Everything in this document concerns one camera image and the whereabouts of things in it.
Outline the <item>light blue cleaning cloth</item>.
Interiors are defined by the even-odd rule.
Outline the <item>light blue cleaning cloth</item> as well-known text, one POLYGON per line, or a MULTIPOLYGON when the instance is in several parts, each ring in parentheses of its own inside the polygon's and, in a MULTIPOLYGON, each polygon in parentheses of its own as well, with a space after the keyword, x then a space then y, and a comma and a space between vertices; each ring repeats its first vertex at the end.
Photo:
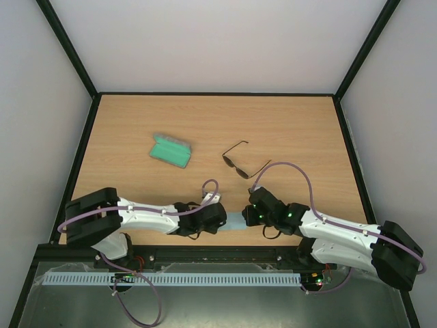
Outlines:
POLYGON ((219 230, 245 230, 246 222, 241 213, 227 213, 227 219, 224 225, 219 230))

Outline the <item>grey glasses case green lining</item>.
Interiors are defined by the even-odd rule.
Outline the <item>grey glasses case green lining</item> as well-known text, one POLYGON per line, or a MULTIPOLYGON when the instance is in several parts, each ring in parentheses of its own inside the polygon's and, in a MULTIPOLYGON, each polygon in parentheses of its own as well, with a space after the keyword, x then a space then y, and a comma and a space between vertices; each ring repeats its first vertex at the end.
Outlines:
POLYGON ((149 155, 170 165, 185 168, 191 159, 191 145, 181 139, 162 134, 154 133, 155 141, 149 155))

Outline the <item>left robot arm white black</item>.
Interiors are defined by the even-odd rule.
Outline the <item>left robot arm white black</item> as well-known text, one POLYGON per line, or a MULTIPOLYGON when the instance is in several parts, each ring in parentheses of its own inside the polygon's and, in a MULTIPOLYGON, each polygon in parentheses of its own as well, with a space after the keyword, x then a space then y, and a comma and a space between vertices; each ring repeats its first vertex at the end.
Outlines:
POLYGON ((65 218, 57 230, 66 235, 67 245, 91 247, 109 260, 119 260, 128 256, 132 245, 126 230, 183 237, 216 234, 227 214, 216 191, 204 193, 200 204, 153 206, 129 201, 107 187, 68 202, 65 218))

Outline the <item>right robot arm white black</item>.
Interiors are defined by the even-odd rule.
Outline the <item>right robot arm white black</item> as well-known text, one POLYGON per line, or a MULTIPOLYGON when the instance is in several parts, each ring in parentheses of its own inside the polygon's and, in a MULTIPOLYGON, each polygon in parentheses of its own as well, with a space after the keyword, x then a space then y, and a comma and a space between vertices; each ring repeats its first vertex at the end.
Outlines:
POLYGON ((412 290, 416 276, 426 270, 423 250, 392 221, 383 225, 346 221, 304 204, 284 204, 263 187, 250 190, 242 215, 248 226, 301 237, 298 261, 307 268, 339 264, 366 271, 404 291, 412 290))

